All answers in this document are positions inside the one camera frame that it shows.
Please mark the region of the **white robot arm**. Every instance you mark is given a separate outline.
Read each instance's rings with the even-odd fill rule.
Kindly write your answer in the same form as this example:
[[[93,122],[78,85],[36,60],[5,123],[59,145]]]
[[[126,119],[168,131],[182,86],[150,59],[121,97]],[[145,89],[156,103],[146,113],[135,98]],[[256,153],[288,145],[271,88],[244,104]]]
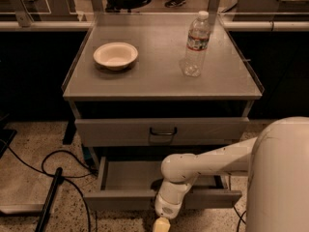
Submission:
[[[258,136],[204,154],[173,154],[161,164],[155,211],[175,218],[198,177],[247,176],[245,232],[309,232],[309,118],[290,117]]]

